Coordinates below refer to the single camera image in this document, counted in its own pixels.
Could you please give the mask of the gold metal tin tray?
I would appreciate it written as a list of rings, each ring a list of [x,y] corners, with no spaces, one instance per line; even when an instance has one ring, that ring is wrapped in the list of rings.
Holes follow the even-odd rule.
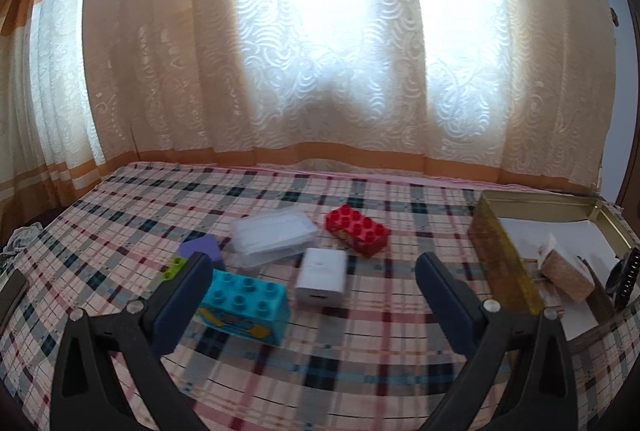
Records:
[[[539,251],[553,237],[567,257],[587,261],[599,281],[639,238],[615,208],[598,197],[484,191],[469,237],[491,295],[514,312],[536,314],[546,305],[561,312],[570,350],[580,353],[611,333],[620,317],[600,303],[547,295],[537,272]]]

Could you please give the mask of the cyan toy building block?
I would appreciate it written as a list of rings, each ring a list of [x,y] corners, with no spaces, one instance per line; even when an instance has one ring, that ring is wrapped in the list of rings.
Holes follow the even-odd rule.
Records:
[[[290,318],[288,291],[274,281],[215,269],[196,314],[229,335],[280,345]]]

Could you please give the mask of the curtain tieback hook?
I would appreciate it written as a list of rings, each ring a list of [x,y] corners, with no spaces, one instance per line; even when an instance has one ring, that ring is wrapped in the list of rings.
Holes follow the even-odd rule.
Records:
[[[611,18],[613,25],[617,28],[620,26],[620,20],[618,19],[617,13],[613,8],[610,8]]]

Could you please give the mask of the red toy building block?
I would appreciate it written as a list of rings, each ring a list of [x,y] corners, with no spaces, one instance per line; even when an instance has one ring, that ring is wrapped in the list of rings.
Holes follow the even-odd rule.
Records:
[[[353,251],[371,258],[388,243],[390,230],[349,205],[331,210],[324,218],[326,230]]]

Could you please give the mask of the cork block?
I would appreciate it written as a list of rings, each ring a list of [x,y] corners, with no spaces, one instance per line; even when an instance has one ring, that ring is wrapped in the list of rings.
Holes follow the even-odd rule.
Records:
[[[575,302],[585,301],[594,290],[594,281],[582,262],[570,261],[556,249],[541,252],[539,272]]]

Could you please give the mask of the white paper tray liner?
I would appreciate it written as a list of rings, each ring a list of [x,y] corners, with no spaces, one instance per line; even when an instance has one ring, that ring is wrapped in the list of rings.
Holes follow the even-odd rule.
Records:
[[[544,222],[513,217],[500,217],[499,221],[514,243],[544,306],[558,311],[566,338],[572,340],[597,327],[597,318],[586,300],[573,301],[538,269],[541,252],[556,249],[567,260],[582,262],[604,285],[618,258],[596,223]]]

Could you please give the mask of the plaid tablecloth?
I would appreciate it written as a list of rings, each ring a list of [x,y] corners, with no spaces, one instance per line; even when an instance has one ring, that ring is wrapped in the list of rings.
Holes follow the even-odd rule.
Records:
[[[322,224],[352,206],[390,230],[374,257],[351,255],[338,309],[297,307],[294,259],[264,266],[247,307],[285,308],[278,344],[264,324],[239,335],[195,318],[163,360],[214,430],[412,430],[454,382],[450,350],[414,279],[433,251],[479,294],[488,287],[468,229],[483,188],[278,171],[164,164],[126,166],[77,200],[17,259],[28,281],[1,339],[1,383],[38,429],[49,425],[54,361],[67,316],[119,312],[151,295],[180,243],[213,235],[242,286],[231,248],[240,217],[295,208]]]

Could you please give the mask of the crumpled grey cloth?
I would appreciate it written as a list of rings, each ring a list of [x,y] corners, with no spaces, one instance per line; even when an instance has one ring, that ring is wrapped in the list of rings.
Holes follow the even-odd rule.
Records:
[[[1,262],[4,263],[15,259],[16,256],[24,251],[42,231],[43,227],[39,222],[32,225],[21,226],[16,229],[1,250]]]

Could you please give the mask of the green toy building block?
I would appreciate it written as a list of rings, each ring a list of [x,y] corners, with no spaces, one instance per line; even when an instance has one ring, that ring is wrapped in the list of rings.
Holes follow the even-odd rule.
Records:
[[[162,269],[163,281],[171,281],[179,272],[180,269],[186,264],[186,259],[174,255],[168,264]]]

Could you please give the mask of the white power adapter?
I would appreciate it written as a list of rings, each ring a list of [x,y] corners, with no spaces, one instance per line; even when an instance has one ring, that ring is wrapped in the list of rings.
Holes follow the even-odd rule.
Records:
[[[298,304],[341,307],[345,298],[347,253],[308,248],[300,262],[294,288]]]

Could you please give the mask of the purple small box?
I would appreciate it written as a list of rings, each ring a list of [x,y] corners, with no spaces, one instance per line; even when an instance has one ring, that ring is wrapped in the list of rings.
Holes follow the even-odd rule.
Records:
[[[213,262],[213,267],[215,269],[220,269],[221,271],[226,269],[226,266],[224,265],[224,258],[222,258],[218,241],[214,235],[206,234],[202,237],[180,243],[180,246],[178,247],[179,257],[187,259],[194,253],[207,255],[210,261]]]

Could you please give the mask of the beige lace curtain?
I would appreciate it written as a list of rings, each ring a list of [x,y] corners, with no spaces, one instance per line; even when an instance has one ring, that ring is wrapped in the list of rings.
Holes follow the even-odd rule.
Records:
[[[1,0],[1,231],[142,162],[600,188],[608,0]]]

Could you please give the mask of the clear plastic box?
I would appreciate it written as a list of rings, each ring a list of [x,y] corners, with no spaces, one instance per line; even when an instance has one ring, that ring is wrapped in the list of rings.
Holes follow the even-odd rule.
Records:
[[[242,217],[230,227],[232,247],[243,269],[298,255],[316,244],[319,233],[318,226],[297,208]]]

